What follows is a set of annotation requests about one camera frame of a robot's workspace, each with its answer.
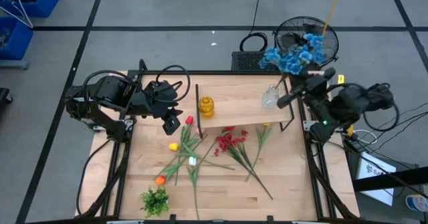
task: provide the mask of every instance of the wooden table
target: wooden table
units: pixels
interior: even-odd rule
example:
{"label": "wooden table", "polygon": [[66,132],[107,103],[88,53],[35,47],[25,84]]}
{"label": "wooden table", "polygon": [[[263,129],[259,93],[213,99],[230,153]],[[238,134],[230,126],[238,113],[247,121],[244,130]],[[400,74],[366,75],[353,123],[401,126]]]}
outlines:
{"label": "wooden table", "polygon": [[[144,75],[143,86],[154,78],[155,76],[152,75]],[[192,75],[191,90],[178,106],[178,109],[184,111],[179,116],[181,123],[184,124],[188,115],[195,116],[196,114],[195,84],[222,84],[233,81],[234,78],[236,76],[233,75]],[[246,76],[246,78],[248,82],[271,80],[272,83],[276,83],[279,80],[279,76]],[[168,80],[170,83],[182,80],[183,85],[186,84],[184,76],[164,75],[162,79]],[[185,86],[180,89],[179,96],[184,89]],[[197,182],[197,199],[201,220],[266,220],[267,215],[273,215],[276,221],[315,221],[317,219],[297,102],[294,101],[292,106],[296,119],[283,132],[280,131],[278,123],[274,125],[272,134],[266,140],[255,167],[255,172],[274,199],[271,200],[253,178],[245,182],[247,172],[230,156],[220,153],[216,157],[212,150],[208,154],[207,160],[227,164],[235,171],[205,164],[201,166]],[[118,113],[111,110],[105,112],[112,118],[118,117]],[[175,152],[169,150],[168,145],[171,142],[179,142],[181,132],[176,131],[172,136],[167,136],[161,127],[163,124],[161,120],[138,117],[137,121],[128,161],[120,212],[121,219],[145,219],[145,212],[140,210],[143,204],[139,196],[146,192],[149,186],[154,185],[154,176],[174,157]],[[262,128],[262,126],[261,124],[238,126],[236,129],[241,130],[242,128],[249,132],[245,146],[248,155],[253,160],[257,151],[255,128]],[[208,137],[195,152],[204,155],[220,132],[220,128],[208,129]],[[97,149],[105,139],[105,133],[95,134],[91,152]],[[340,136],[335,134],[331,141],[341,143]],[[92,204],[104,188],[112,156],[112,146],[110,144],[101,150],[88,165],[80,201],[83,211]],[[332,188],[343,203],[359,216],[344,151],[333,144],[326,144],[324,152]],[[180,220],[196,219],[193,187],[185,168],[183,165],[179,171],[177,186],[174,186],[174,178],[166,184],[167,193],[170,195],[170,211],[157,219],[168,219],[170,214],[176,214],[177,219]],[[320,194],[323,200],[324,216],[328,216],[322,187],[320,187]],[[115,199],[116,189],[111,194],[108,214],[113,212]]]}

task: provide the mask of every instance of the black fan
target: black fan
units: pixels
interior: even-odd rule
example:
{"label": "black fan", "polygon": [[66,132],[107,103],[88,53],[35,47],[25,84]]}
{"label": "black fan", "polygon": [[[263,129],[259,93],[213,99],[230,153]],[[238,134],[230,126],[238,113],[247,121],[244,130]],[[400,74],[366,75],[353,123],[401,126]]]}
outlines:
{"label": "black fan", "polygon": [[[283,22],[275,32],[275,44],[281,51],[289,52],[299,45],[304,45],[307,40],[303,36],[307,33],[322,35],[325,23],[314,17],[293,17]],[[339,40],[336,32],[328,25],[326,35],[322,42],[322,51],[324,52],[324,62],[320,67],[324,67],[333,60],[336,60],[336,54],[339,50]]]}

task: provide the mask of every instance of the blue artificial flowers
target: blue artificial flowers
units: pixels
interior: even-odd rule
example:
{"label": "blue artificial flowers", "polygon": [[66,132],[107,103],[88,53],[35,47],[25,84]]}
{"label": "blue artificial flowers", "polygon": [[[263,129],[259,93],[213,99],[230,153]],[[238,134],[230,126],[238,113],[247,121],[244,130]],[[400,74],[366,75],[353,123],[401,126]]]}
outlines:
{"label": "blue artificial flowers", "polygon": [[321,64],[324,62],[324,52],[322,51],[323,36],[305,34],[304,39],[308,40],[309,44],[295,47],[287,54],[279,53],[278,48],[270,47],[260,60],[259,66],[264,69],[268,64],[274,64],[281,72],[298,75],[305,64],[315,62]]}

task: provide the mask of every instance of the blue bin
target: blue bin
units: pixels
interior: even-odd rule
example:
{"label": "blue bin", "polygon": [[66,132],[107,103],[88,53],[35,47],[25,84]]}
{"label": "blue bin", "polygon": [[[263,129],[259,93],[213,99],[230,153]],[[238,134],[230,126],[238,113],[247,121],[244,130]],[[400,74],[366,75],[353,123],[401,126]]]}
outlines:
{"label": "blue bin", "polygon": [[[18,2],[12,5],[12,2],[5,2],[3,0],[0,1],[1,7],[15,15],[21,15],[21,13],[13,6],[15,5],[21,9],[21,6]],[[58,1],[59,0],[37,0],[35,3],[22,3],[22,6],[24,7],[29,17],[49,17]]]}
{"label": "blue bin", "polygon": [[0,31],[8,29],[10,36],[4,47],[0,47],[0,60],[22,60],[33,32],[14,17],[0,17]]}

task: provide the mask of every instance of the yellow jar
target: yellow jar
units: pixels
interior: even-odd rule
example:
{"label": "yellow jar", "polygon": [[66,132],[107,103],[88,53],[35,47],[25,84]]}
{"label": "yellow jar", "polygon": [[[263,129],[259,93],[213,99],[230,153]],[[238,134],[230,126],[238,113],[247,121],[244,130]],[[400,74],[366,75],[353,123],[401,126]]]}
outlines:
{"label": "yellow jar", "polygon": [[211,118],[214,116],[214,101],[208,96],[203,96],[199,100],[199,111],[202,116]]}

